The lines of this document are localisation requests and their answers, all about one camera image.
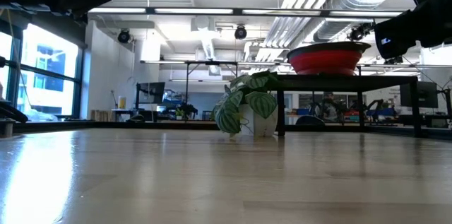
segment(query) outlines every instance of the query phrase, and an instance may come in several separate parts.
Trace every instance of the blue object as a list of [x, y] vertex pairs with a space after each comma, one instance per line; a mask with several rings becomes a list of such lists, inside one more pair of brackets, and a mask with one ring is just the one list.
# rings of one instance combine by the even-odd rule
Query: blue object
[[[367, 116], [371, 116], [375, 113], [375, 110], [368, 110], [366, 112]], [[392, 108], [383, 108], [382, 110], [379, 110], [377, 113], [377, 115], [383, 115], [383, 116], [393, 116], [394, 115], [394, 110]]]
[[297, 109], [297, 115], [308, 115], [309, 109], [307, 108], [299, 108]]

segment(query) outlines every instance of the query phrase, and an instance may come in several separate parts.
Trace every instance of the window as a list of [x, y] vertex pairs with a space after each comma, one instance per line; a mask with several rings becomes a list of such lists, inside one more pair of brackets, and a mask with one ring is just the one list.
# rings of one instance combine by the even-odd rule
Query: window
[[8, 80], [9, 80], [9, 67], [5, 66], [0, 68], [0, 91], [1, 99], [7, 100], [6, 91], [8, 90]]
[[[13, 44], [13, 38], [10, 35], [0, 33], [0, 56], [10, 59], [11, 58], [11, 45]], [[9, 82], [9, 70], [8, 66], [0, 68], [0, 97], [2, 100], [7, 98], [8, 82]]]
[[13, 38], [5, 33], [0, 33], [0, 56], [9, 60], [11, 58], [11, 45]]
[[25, 114], [73, 115], [74, 92], [81, 86], [78, 53], [77, 45], [29, 24], [23, 31], [17, 108]]
[[23, 31], [22, 64], [74, 78], [77, 56], [77, 45], [42, 28]]
[[46, 114], [72, 115], [74, 82], [22, 70], [25, 84], [19, 84], [17, 106]]

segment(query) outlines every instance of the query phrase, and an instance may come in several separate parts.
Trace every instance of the camera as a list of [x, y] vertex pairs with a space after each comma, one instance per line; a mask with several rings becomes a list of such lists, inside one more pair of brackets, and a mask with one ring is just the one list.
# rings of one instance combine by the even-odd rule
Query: camera
[[246, 37], [246, 30], [244, 25], [238, 25], [237, 29], [235, 30], [235, 39], [236, 40], [243, 40]]
[[118, 41], [122, 44], [128, 44], [132, 42], [133, 38], [130, 35], [129, 29], [122, 29], [121, 32], [118, 34]]
[[403, 56], [420, 41], [423, 47], [452, 42], [452, 0], [413, 0], [416, 8], [375, 25], [375, 41], [384, 59]]

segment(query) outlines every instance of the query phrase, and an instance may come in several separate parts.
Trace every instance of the table leg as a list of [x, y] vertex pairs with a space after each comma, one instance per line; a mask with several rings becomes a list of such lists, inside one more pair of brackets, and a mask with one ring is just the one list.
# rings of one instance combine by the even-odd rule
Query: table leg
[[362, 92], [358, 92], [358, 111], [359, 127], [364, 128], [364, 103], [362, 101]]
[[419, 95], [417, 93], [417, 82], [410, 83], [411, 108], [415, 137], [422, 137], [421, 116], [419, 114]]
[[276, 100], [278, 101], [278, 136], [285, 135], [285, 117], [284, 117], [284, 91], [276, 92]]

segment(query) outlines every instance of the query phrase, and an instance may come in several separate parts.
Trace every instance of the white pot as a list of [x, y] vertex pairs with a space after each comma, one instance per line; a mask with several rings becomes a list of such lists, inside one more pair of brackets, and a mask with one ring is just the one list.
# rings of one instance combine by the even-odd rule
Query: white pot
[[273, 136], [278, 123], [278, 106], [267, 119], [256, 114], [249, 105], [241, 105], [239, 111], [243, 115], [240, 123], [246, 124], [242, 125], [242, 135]]

